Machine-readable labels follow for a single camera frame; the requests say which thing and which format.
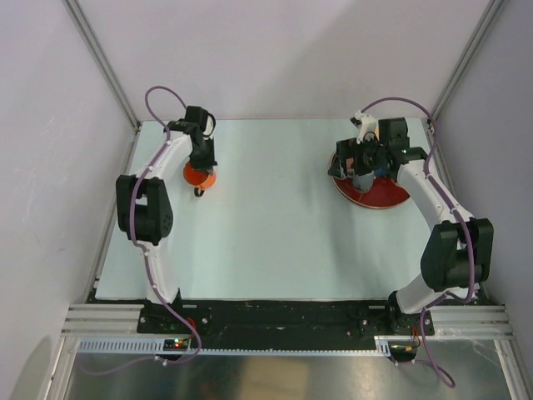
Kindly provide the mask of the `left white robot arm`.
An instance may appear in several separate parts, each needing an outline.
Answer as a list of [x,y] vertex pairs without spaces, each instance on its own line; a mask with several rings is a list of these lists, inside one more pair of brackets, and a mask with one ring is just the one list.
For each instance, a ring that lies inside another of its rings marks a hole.
[[193,189],[195,198],[216,182],[215,117],[205,108],[186,107],[185,116],[163,125],[164,138],[152,158],[132,175],[116,180],[117,223],[139,248],[147,273],[147,295],[140,324],[158,325],[168,333],[184,324],[179,308],[180,284],[172,271],[168,237],[174,212],[167,184],[177,171]]

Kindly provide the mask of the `grey mug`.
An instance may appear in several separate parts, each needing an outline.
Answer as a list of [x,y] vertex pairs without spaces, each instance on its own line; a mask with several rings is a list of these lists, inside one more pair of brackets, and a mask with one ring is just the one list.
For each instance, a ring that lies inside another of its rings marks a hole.
[[364,175],[355,174],[352,177],[351,185],[358,193],[368,193],[371,191],[375,180],[374,172],[370,172]]

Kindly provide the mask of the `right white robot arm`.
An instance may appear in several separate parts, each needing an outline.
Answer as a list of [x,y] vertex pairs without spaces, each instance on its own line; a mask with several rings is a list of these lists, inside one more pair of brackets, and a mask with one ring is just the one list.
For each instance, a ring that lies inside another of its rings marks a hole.
[[420,274],[389,296],[380,316],[362,317],[389,332],[408,334],[415,323],[423,323],[422,312],[441,301],[471,301],[475,285],[490,272],[494,228],[451,195],[431,169],[430,155],[411,145],[403,117],[376,119],[357,112],[351,123],[357,134],[336,143],[328,169],[337,189],[362,204],[378,182],[387,180],[409,195],[431,230]]

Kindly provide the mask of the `orange mug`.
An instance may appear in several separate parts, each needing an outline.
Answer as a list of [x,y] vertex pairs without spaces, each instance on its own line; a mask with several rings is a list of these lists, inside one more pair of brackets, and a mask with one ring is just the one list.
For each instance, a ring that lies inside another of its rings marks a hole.
[[195,170],[190,162],[185,164],[182,176],[189,185],[193,186],[193,194],[196,198],[202,197],[205,191],[211,188],[217,180],[217,175],[214,171]]

